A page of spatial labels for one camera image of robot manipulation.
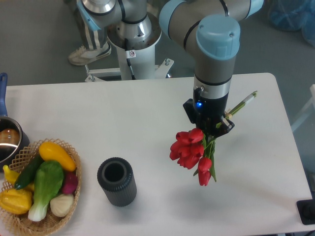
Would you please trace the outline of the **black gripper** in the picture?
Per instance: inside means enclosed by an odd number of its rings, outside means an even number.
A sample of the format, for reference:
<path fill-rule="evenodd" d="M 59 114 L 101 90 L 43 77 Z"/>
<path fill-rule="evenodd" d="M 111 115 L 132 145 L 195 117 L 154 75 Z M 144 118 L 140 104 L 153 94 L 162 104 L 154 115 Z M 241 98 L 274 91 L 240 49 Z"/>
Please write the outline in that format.
<path fill-rule="evenodd" d="M 235 124 L 225 118 L 224 114 L 228 94 L 217 99 L 205 98 L 201 94 L 201 88 L 194 89 L 193 99 L 190 98 L 183 104 L 190 122 L 215 138 L 229 133 Z"/>

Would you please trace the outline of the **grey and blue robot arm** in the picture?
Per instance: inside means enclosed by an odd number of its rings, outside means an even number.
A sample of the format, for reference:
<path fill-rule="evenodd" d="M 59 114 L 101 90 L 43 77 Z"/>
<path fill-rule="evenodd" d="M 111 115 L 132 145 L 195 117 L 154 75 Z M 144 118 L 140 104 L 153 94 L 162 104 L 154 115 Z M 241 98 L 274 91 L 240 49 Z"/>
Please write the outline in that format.
<path fill-rule="evenodd" d="M 107 30 L 123 80 L 154 77 L 155 45 L 162 34 L 190 54 L 195 59 L 193 97 L 184 109 L 197 128 L 215 138 L 234 127 L 225 108 L 240 47 L 239 21 L 262 5 L 261 0 L 171 0 L 156 17 L 144 0 L 77 2 L 90 30 Z"/>

